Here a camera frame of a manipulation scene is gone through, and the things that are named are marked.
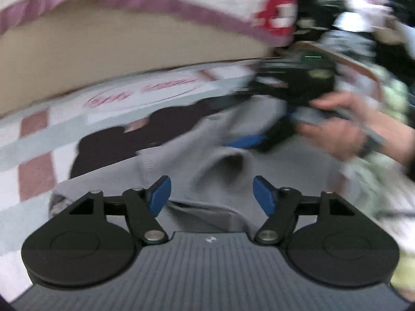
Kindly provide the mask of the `person right hand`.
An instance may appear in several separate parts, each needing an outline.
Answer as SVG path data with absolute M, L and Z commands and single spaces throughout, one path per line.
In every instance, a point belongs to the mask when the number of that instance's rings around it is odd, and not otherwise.
M 348 110 L 352 119 L 332 117 L 318 126 L 299 124 L 297 132 L 336 159 L 345 161 L 357 156 L 366 140 L 364 128 L 371 125 L 376 109 L 351 92 L 327 93 L 310 105 L 319 110 Z

